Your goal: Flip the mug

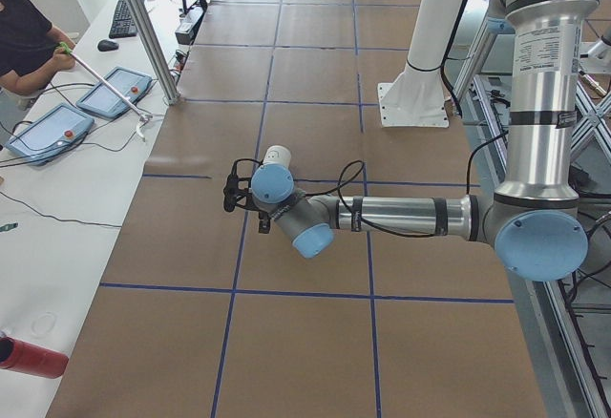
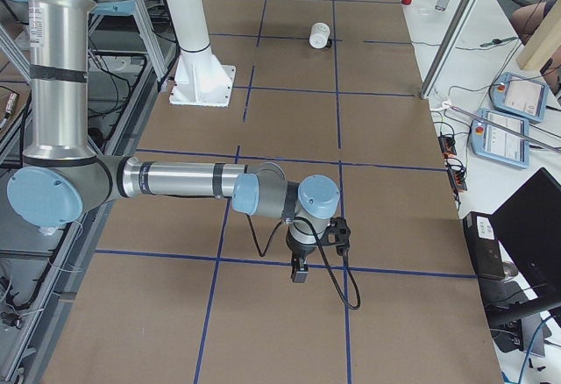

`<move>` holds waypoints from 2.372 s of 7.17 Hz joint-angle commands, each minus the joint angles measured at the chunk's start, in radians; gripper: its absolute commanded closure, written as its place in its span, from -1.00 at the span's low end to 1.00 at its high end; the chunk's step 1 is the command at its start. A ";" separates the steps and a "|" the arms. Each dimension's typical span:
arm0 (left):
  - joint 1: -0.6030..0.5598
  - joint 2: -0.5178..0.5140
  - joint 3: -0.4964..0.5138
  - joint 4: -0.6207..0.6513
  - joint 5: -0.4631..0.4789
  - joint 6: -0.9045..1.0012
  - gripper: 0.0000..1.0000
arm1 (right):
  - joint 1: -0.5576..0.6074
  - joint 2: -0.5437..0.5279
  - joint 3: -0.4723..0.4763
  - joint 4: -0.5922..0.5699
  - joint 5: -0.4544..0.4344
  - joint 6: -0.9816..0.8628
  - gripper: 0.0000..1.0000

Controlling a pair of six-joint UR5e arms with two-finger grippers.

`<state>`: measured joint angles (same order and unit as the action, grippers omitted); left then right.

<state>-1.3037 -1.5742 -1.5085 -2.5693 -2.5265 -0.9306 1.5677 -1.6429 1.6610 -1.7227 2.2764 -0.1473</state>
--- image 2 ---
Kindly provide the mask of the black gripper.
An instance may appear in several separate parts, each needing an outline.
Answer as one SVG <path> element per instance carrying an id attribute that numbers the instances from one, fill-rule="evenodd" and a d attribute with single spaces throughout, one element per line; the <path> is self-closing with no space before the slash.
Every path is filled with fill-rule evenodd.
<path id="1" fill-rule="evenodd" d="M 286 243 L 291 251 L 291 281 L 293 283 L 304 283 L 307 280 L 309 267 L 306 263 L 307 257 L 317 248 L 316 242 L 306 244 L 298 241 L 290 233 L 286 236 Z"/>

